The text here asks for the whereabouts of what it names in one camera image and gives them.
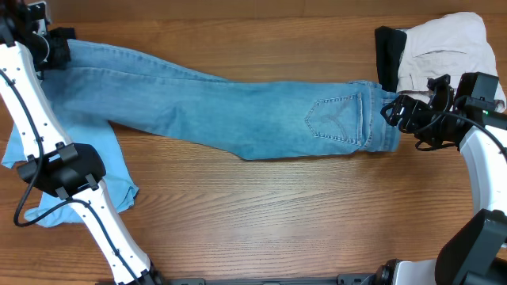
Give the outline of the blue denim jeans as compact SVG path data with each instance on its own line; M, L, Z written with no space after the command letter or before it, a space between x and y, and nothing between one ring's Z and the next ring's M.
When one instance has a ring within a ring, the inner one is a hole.
M400 142L380 113L395 95L374 82L234 82L124 47L69 47L70 62L44 72L56 108L246 160L393 152Z

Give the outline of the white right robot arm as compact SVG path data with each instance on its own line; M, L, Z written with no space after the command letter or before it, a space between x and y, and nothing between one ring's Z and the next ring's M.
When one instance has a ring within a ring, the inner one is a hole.
M429 102L399 95L383 118L417 139L420 151L455 147L471 182L473 218L434 260L390 260L367 284L504 284L506 261L506 115L494 103L499 79L481 72L462 75L457 89L449 75L428 80Z

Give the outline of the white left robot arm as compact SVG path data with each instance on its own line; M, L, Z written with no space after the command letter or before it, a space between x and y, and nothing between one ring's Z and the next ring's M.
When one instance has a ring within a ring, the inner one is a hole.
M42 70L70 59L65 39L52 37L46 2L1 3L1 97L18 129L25 164L17 167L28 190L60 200L41 216L69 206L81 216L111 268L115 284L164 284L116 212L100 155L64 131L41 88Z

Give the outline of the black garment under t-shirt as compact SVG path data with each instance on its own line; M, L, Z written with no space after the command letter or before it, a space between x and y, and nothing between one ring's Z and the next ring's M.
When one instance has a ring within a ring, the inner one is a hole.
M58 27L49 32L52 39L76 40L76 32L74 28Z

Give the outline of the white folded garment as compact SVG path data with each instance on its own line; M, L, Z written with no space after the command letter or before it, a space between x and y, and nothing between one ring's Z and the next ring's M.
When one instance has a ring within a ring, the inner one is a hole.
M463 74L497 75L494 51L486 38L486 26L476 13L445 15L408 28L399 60L396 91L422 99L430 78L448 74L456 89Z

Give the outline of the dark green folded garment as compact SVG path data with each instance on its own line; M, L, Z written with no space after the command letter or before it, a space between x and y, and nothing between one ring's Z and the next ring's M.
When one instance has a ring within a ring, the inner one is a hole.
M376 68L379 84L388 92L396 92L398 69L405 50L407 35L404 31L387 26L375 29Z

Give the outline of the light blue printed t-shirt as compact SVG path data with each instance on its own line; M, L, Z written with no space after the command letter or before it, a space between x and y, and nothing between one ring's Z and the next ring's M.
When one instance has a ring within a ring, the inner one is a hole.
M81 216L70 204L47 216L43 214L63 202L56 193L57 188L65 188L70 195L82 193L82 188L88 185L88 174L94 182L106 183L107 193L116 211L122 212L132 207L139 187L130 177L116 135L107 120L80 115L59 115L58 118L64 131L71 137L78 155L49 162L43 167L36 182L36 186L43 189L40 204L28 209L24 218L28 221L39 219L37 224L43 227L81 222Z

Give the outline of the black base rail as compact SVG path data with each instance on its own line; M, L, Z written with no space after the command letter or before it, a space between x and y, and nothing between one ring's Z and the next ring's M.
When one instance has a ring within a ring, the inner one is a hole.
M371 285L375 283L374 273L348 273L337 277L300 277L282 279L221 279L202 278L168 279L168 285Z

